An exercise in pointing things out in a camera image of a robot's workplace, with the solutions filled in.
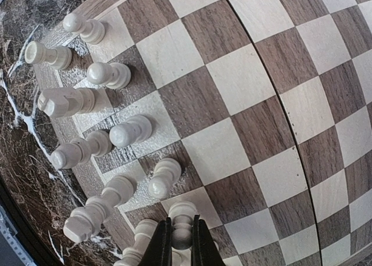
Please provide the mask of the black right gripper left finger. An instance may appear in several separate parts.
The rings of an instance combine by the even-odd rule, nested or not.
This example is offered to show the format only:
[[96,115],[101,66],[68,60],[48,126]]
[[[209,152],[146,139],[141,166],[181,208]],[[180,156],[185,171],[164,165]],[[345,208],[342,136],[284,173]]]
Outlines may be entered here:
[[171,218],[161,220],[152,236],[139,266],[171,266]]

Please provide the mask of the cream white chess queen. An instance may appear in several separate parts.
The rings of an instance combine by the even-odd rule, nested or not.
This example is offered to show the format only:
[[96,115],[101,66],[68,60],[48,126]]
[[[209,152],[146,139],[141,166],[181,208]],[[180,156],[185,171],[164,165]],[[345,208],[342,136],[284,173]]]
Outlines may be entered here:
[[134,245],[123,250],[123,257],[116,261],[113,266],[137,266],[152,239],[158,223],[155,220],[144,219],[135,228]]

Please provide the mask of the cream white chess bishop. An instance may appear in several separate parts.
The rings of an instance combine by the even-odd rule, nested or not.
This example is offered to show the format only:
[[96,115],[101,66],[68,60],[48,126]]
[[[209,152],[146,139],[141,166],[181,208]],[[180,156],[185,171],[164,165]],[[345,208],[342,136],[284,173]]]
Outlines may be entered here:
[[106,131],[91,132],[86,139],[74,138],[61,144],[51,154],[52,165],[57,169],[70,169],[87,163],[92,156],[101,157],[112,150],[112,143]]

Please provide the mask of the cream white chess pawn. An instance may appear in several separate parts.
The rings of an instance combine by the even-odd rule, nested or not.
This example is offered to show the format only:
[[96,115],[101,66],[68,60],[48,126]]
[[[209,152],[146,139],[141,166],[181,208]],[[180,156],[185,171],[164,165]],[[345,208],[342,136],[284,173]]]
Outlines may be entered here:
[[180,178],[181,172],[181,166],[177,160],[170,157],[161,159],[155,165],[153,177],[149,182],[149,194],[156,199],[165,198]]
[[174,203],[169,209],[172,221],[172,247],[176,250],[186,250],[192,246],[192,225],[197,214],[196,206],[189,201]]
[[122,89],[131,80],[129,67],[122,63],[96,62],[87,69],[87,81],[109,89]]
[[151,121],[143,115],[136,115],[111,128],[109,139],[116,147],[126,148],[129,145],[145,141],[151,135]]

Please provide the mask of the cream white chess piece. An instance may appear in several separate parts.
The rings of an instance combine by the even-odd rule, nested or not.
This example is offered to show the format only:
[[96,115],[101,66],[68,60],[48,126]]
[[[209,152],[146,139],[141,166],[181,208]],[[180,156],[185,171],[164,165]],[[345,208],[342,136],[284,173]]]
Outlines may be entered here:
[[50,118],[70,117],[90,113],[95,106],[92,88],[59,87],[43,90],[38,108]]
[[72,52],[66,46],[49,49],[40,42],[32,41],[26,47],[24,58],[28,64],[47,63],[55,70],[64,70],[71,63]]
[[69,33],[78,34],[84,42],[93,45],[100,43],[105,36],[105,26],[100,21],[87,20],[75,13],[65,16],[63,28]]

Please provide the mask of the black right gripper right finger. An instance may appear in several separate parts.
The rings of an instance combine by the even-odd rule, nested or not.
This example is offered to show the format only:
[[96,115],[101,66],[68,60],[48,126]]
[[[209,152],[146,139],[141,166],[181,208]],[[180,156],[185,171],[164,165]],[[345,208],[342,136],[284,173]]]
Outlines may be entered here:
[[206,222],[200,219],[200,215],[195,215],[192,226],[191,265],[223,265],[223,260],[208,230]]

